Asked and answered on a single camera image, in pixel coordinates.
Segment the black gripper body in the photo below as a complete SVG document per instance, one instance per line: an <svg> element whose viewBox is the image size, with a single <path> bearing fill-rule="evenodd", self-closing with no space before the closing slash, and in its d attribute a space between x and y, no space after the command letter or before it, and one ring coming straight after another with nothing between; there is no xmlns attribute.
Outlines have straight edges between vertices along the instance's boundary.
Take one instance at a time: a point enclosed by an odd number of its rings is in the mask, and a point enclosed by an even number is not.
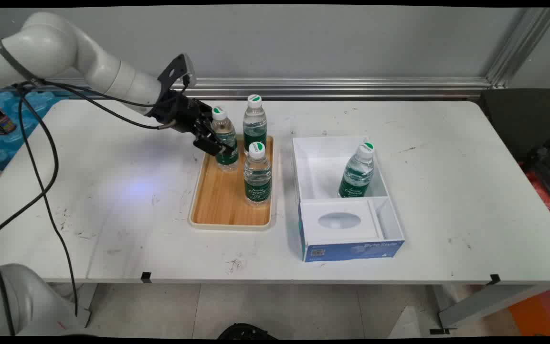
<svg viewBox="0 0 550 344"><path fill-rule="evenodd" d="M192 133L201 126L201 106L207 105L175 90L161 91L152 107L152 118L159 122L158 129L172 129Z"/></svg>

